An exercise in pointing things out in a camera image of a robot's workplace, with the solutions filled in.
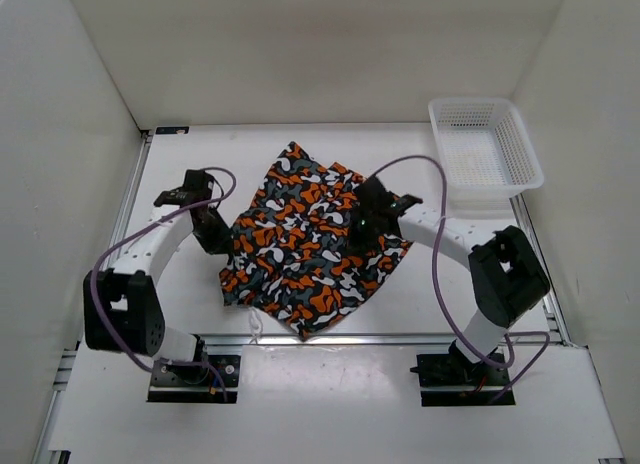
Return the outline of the orange camouflage shorts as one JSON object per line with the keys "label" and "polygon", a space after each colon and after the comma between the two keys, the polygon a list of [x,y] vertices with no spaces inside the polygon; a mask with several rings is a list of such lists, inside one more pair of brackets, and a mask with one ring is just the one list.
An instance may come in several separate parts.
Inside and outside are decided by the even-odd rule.
{"label": "orange camouflage shorts", "polygon": [[258,309],[306,340],[371,298],[411,244],[382,235],[373,249],[351,252],[348,231],[363,180],[289,143],[231,226],[233,254],[219,274],[224,304]]}

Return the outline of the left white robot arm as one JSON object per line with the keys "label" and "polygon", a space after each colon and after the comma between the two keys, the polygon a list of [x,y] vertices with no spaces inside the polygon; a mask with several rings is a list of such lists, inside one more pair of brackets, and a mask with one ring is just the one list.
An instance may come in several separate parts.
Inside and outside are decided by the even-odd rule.
{"label": "left white robot arm", "polygon": [[123,353],[139,368],[148,357],[198,384],[211,374],[204,341],[166,325],[156,286],[183,241],[229,256],[231,230],[217,206],[231,192],[215,166],[188,169],[180,186],[161,192],[149,223],[105,251],[83,282],[84,338],[95,351]]}

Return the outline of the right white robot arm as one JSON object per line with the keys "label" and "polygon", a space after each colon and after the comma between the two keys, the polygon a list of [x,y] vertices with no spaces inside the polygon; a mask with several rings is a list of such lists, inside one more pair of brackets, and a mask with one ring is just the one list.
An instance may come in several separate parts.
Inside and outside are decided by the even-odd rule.
{"label": "right white robot arm", "polygon": [[[470,384],[486,365],[501,368],[490,358],[513,325],[541,301],[551,284],[524,232],[508,226],[482,233],[445,215],[415,196],[396,197],[376,177],[355,190],[349,245],[369,251],[381,237],[397,237],[432,249],[431,279],[441,311],[456,335],[450,346],[449,371],[460,383]],[[438,258],[444,255],[462,265],[471,276],[477,310],[460,329],[446,308],[438,276]]]}

